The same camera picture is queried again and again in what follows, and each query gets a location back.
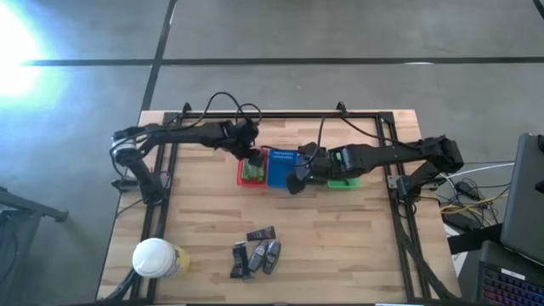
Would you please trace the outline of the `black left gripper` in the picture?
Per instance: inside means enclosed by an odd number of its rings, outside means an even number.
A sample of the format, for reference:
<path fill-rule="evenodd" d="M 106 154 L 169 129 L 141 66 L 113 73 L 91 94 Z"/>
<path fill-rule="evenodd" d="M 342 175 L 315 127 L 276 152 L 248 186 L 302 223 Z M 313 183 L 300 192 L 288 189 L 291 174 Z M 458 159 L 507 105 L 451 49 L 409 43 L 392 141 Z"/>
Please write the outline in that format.
<path fill-rule="evenodd" d="M 255 140 L 258 137 L 258 124 L 254 121 L 244 120 L 235 123 L 229 129 L 229 137 L 232 139 L 230 153 L 238 159 L 247 159 L 249 165 L 261 167 L 266 158 L 263 149 L 255 149 Z"/>

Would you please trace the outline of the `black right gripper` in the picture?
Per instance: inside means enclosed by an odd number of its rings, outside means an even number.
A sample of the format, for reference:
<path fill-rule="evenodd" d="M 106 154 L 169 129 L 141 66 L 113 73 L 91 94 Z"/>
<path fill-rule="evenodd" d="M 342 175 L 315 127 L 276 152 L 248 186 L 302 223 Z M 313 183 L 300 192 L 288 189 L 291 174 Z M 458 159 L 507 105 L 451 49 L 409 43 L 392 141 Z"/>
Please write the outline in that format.
<path fill-rule="evenodd" d="M 299 146 L 298 160 L 295 173 L 286 176 L 286 187 L 291 195 L 304 190 L 304 181 L 333 180 L 337 174 L 337 165 L 334 161 L 336 148 L 319 147 L 315 142 Z"/>

